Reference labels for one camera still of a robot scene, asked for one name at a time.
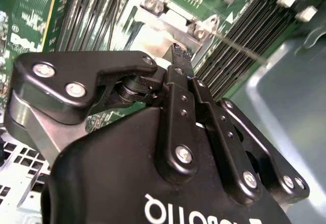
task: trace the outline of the gray plastic surface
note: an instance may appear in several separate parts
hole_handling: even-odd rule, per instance
[[[287,210],[294,224],[326,223],[326,40],[285,42],[232,101],[305,178],[310,196]]]

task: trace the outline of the perforated metal panel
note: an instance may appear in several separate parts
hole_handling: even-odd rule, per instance
[[[49,164],[41,154],[4,133],[5,163],[0,167],[0,223],[40,224],[41,190]]]

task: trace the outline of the black wire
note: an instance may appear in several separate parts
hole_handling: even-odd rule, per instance
[[[113,30],[114,30],[114,26],[116,24],[116,18],[119,12],[119,6],[120,6],[120,0],[114,0],[116,1],[115,3],[115,10],[114,10],[114,14],[111,20],[111,25],[110,25],[110,34],[108,37],[108,41],[107,41],[107,50],[110,51],[111,48],[111,42],[112,42],[112,36],[113,36]]]

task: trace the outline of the black metal plate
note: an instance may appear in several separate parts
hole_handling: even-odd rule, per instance
[[[202,128],[196,127],[198,172],[180,185],[164,180],[154,163],[159,117],[159,108],[146,108],[69,145],[56,159],[42,195],[44,223],[150,223],[145,215],[147,194],[167,213],[163,221],[152,223],[290,223],[265,188],[250,205],[240,205],[227,195]],[[179,207],[184,222],[179,220]],[[199,217],[189,221],[191,213],[203,215],[205,221]],[[157,206],[151,214],[161,216]]]

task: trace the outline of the metal screw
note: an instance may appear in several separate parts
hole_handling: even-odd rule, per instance
[[[187,111],[184,110],[184,109],[182,111],[180,111],[180,113],[181,113],[182,116],[187,116],[188,115]]]
[[[150,57],[143,57],[143,60],[145,61],[146,64],[152,65],[153,61]]]
[[[37,64],[33,66],[33,72],[40,76],[49,78],[55,75],[55,70],[50,65],[47,64]]]
[[[285,184],[289,187],[289,188],[294,188],[294,184],[293,181],[291,180],[291,178],[289,176],[284,176],[283,177]]]
[[[296,183],[299,185],[300,188],[305,189],[305,185],[304,185],[304,183],[302,182],[302,180],[300,178],[295,177],[294,179],[295,179]]]
[[[182,163],[189,164],[193,160],[191,152],[184,146],[176,147],[175,154]]]
[[[198,39],[203,39],[206,37],[207,32],[205,30],[198,30],[195,35]]]
[[[86,94],[86,89],[84,88],[83,85],[72,82],[66,85],[66,92],[71,96],[75,98],[81,98],[85,96]]]
[[[197,82],[198,82],[198,84],[199,84],[201,87],[204,87],[204,86],[205,86],[204,82],[202,82],[201,80],[198,80]]]
[[[251,188],[257,187],[257,181],[253,174],[248,171],[243,172],[243,178],[246,184]]]
[[[147,9],[153,10],[156,7],[156,0],[145,0],[144,6]]]
[[[155,92],[152,93],[152,98],[157,98],[157,94]]]
[[[225,101],[226,106],[228,106],[229,108],[233,108],[232,103],[230,103],[229,101]]]
[[[174,69],[179,75],[182,75],[183,74],[183,72],[182,72],[182,70],[180,69],[180,68],[175,68]]]

